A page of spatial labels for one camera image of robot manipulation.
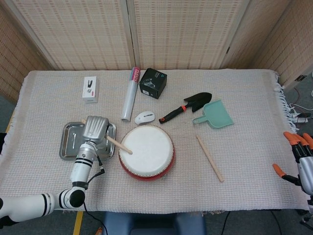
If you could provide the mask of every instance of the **blue chair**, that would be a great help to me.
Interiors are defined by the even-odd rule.
[[[139,214],[105,212],[109,235],[206,235],[201,212]]]

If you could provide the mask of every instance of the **orange fingertip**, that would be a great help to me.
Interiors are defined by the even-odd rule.
[[[298,140],[300,140],[300,142],[301,142],[301,144],[302,144],[303,146],[309,145],[309,143],[308,143],[304,138],[302,138],[301,136],[299,136],[299,135],[297,135],[297,134],[294,134],[294,136],[296,136],[296,138],[298,138]]]
[[[283,170],[279,167],[279,165],[277,165],[277,164],[274,163],[274,164],[273,164],[273,168],[274,168],[276,174],[277,174],[280,178],[282,178],[284,175],[286,175],[286,173],[283,172]]]
[[[298,140],[296,136],[294,136],[292,133],[288,131],[284,132],[284,136],[286,137],[286,139],[288,139],[290,145],[296,145],[300,142],[300,140]]]
[[[309,134],[304,133],[303,134],[303,138],[309,143],[310,149],[313,149],[313,139],[312,139],[312,137]]]

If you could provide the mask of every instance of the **red drum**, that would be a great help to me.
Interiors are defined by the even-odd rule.
[[[130,131],[122,144],[133,154],[119,149],[122,167],[132,177],[151,181],[164,176],[173,166],[174,145],[169,135],[152,125],[139,126]]]

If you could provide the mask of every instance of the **white drumhead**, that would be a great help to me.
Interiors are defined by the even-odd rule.
[[[173,158],[172,140],[156,126],[139,126],[129,132],[122,144],[133,154],[120,149],[119,156],[131,173],[151,177],[163,172]]]

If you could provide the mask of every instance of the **small box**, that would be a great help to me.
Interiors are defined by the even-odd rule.
[[[98,85],[96,76],[85,77],[82,96],[85,103],[98,102]]]
[[[139,83],[140,91],[158,99],[166,86],[166,81],[166,74],[152,68],[148,68]]]

